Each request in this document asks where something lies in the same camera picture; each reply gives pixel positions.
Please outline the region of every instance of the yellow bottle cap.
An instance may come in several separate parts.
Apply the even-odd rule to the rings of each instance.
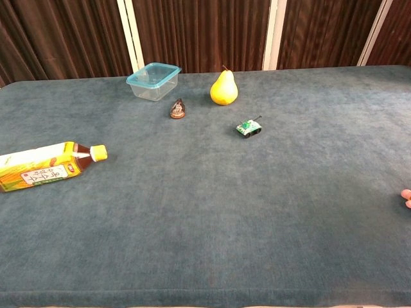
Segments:
[[[93,159],[93,161],[95,162],[99,162],[101,160],[105,160],[107,159],[108,155],[107,155],[107,149],[105,148],[104,145],[99,145],[99,146],[92,146],[90,148],[90,154],[91,154],[91,158]]]

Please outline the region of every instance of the plastic container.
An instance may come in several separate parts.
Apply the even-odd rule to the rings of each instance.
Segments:
[[[150,63],[127,78],[135,96],[159,101],[177,86],[181,68],[163,63]]]

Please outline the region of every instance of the brown curtain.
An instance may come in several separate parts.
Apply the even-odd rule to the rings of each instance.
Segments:
[[[270,0],[133,0],[144,62],[260,70]]]
[[[367,65],[411,66],[411,0],[394,0]]]
[[[132,72],[116,0],[0,2],[0,87]]]
[[[381,0],[287,0],[277,68],[356,65],[380,4]]]

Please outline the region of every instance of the small figurine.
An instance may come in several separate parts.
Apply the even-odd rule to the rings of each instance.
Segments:
[[[184,106],[182,100],[179,98],[176,100],[174,105],[170,110],[170,117],[173,119],[181,119],[186,115],[186,107]]]
[[[244,138],[249,138],[261,131],[261,125],[256,122],[261,116],[255,118],[254,120],[248,120],[237,126],[237,131],[244,136]]]

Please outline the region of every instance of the yellow pear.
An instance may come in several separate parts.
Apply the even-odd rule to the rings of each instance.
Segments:
[[[220,74],[216,82],[210,90],[211,99],[219,105],[231,104],[238,96],[237,85],[234,81],[232,71],[224,67],[224,71]]]

